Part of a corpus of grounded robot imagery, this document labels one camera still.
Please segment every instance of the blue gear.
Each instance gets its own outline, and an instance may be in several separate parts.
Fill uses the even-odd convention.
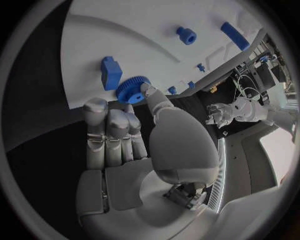
[[[151,84],[145,76],[134,76],[124,81],[115,91],[118,101],[122,104],[136,104],[144,99],[141,93],[143,83]]]

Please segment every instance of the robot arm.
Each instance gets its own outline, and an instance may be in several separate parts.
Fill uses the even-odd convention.
[[[245,97],[238,97],[231,104],[216,103],[207,108],[209,115],[206,124],[216,124],[219,129],[235,119],[238,122],[263,121],[267,125],[275,124],[293,134],[296,122],[286,111],[275,109],[271,105],[262,106],[258,101]]]

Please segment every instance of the white surface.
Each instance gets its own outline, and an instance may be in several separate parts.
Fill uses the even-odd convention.
[[[292,142],[292,135],[282,128],[278,128],[262,137],[260,144],[269,157],[277,184],[279,185],[292,163],[295,149],[295,144]]]
[[[69,107],[92,97],[116,100],[104,91],[100,64],[113,56],[123,71],[120,82],[144,75],[169,94],[180,94],[241,51],[220,30],[228,21],[252,43],[261,26],[234,0],[74,0],[61,40],[61,71]],[[197,33],[185,45],[179,26]],[[196,66],[202,63],[205,73]]]

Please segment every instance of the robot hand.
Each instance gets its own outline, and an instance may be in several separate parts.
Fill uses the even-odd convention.
[[[267,121],[269,107],[262,106],[258,101],[238,97],[231,104],[216,103],[207,107],[209,111],[206,124],[216,124],[220,129],[229,125],[233,119],[238,122]]]
[[[101,98],[83,106],[87,123],[87,168],[102,170],[147,157],[141,136],[141,123],[132,105],[125,110],[110,109]]]

